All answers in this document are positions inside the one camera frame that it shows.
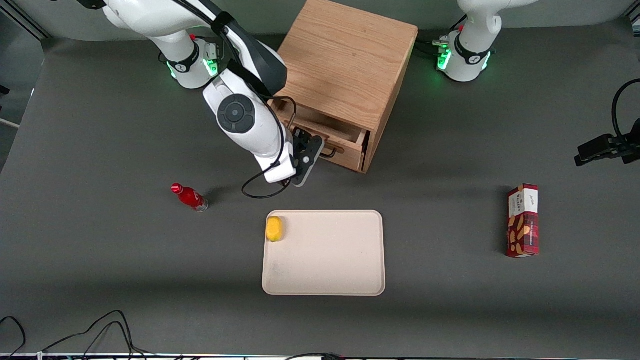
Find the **beige tray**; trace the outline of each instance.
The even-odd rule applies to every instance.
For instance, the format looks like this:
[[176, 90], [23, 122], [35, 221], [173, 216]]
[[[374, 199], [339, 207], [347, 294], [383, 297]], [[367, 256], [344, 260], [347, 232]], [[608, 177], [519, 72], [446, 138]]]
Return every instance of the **beige tray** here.
[[270, 295], [378, 296], [385, 291], [382, 216], [374, 210], [276, 210], [282, 239], [264, 239]]

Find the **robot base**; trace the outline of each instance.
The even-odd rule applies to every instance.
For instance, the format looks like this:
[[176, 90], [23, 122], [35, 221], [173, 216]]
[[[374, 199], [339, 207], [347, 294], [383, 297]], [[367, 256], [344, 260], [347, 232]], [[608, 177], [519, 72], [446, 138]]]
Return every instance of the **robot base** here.
[[488, 53], [484, 59], [479, 59], [476, 64], [467, 64], [465, 58], [457, 52], [455, 47], [449, 45], [453, 44], [459, 35], [459, 31], [453, 31], [440, 38], [438, 44], [445, 44], [440, 46], [446, 47], [442, 48], [444, 51], [438, 58], [437, 69], [447, 74], [452, 80], [460, 83], [468, 83], [469, 81], [475, 80], [480, 73], [486, 69], [491, 53]]

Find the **wooden drawer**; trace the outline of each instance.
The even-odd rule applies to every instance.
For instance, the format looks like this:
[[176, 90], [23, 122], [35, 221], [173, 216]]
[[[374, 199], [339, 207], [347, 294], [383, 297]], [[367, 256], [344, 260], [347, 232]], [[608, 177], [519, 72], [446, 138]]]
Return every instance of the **wooden drawer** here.
[[[293, 113], [293, 105], [288, 101], [275, 100], [271, 103], [271, 107], [278, 115], [278, 119], [288, 125]], [[335, 149], [335, 154], [332, 158], [327, 159], [328, 161], [353, 171], [362, 171], [369, 131], [300, 105], [298, 105], [298, 114], [290, 130], [292, 131], [295, 127], [300, 127], [312, 135], [322, 137], [325, 142], [324, 155], [330, 155]]]

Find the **gray tabletop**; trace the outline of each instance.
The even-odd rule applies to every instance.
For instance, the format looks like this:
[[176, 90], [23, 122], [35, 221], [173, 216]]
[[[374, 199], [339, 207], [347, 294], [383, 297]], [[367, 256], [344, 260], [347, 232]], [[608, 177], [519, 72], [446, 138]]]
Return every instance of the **gray tabletop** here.
[[[153, 44], [51, 43], [0, 175], [0, 315], [23, 322], [27, 351], [118, 308], [154, 352], [638, 358], [640, 167], [573, 164], [640, 76], [629, 26], [505, 30], [469, 84], [416, 51], [368, 174], [322, 162], [262, 201], [240, 192], [252, 155]], [[639, 96], [621, 99], [626, 131]], [[180, 204], [176, 181], [211, 208]], [[506, 192], [520, 183], [540, 186], [541, 254], [510, 259]], [[350, 208], [383, 215], [384, 294], [266, 295], [265, 216]], [[17, 343], [0, 329], [0, 350]], [[97, 350], [124, 349], [114, 334]]]

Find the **drawer handle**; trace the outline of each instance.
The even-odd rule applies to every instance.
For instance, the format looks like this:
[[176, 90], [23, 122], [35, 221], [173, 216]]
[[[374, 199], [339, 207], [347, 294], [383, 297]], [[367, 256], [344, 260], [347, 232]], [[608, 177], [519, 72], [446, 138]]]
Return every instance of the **drawer handle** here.
[[320, 153], [320, 157], [322, 159], [332, 159], [335, 156], [336, 152], [338, 152], [338, 149], [333, 148], [333, 150], [331, 150], [331, 154], [326, 155], [326, 154]]

